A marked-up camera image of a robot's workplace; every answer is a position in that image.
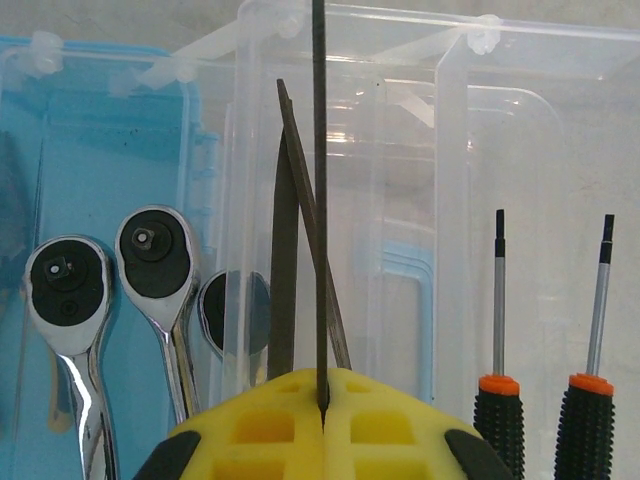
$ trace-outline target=yellow foam holder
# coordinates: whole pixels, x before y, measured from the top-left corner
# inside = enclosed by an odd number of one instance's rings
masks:
[[[466,480],[445,433],[457,418],[370,378],[329,370],[324,431],[316,371],[298,370],[176,427],[200,443],[181,480]]]

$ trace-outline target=blue container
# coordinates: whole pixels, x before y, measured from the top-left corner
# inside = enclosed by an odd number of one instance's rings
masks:
[[[61,234],[112,250],[122,219],[151,203],[181,210],[213,248],[218,136],[203,131],[195,82],[118,89],[165,52],[67,43],[49,66],[36,53],[0,37],[0,478],[69,480],[82,474],[66,379],[25,316],[25,260]],[[131,478],[173,412],[156,337],[116,288],[103,373]]]

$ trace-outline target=screwdriver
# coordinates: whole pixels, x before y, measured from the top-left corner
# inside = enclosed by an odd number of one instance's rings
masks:
[[[504,374],[506,240],[504,210],[496,212],[493,373],[480,378],[474,427],[516,479],[524,478],[524,416],[520,385]]]
[[[607,480],[611,476],[613,385],[599,377],[598,371],[613,250],[613,221],[613,215],[605,216],[587,371],[569,377],[569,388],[562,401],[556,444],[556,480]]]

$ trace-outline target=screwdriver handle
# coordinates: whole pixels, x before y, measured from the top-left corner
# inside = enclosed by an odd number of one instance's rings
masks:
[[[499,375],[480,379],[473,426],[513,477],[524,479],[524,413],[515,380]]]
[[[613,385],[593,375],[572,375],[558,425],[555,479],[611,478],[613,429]]]

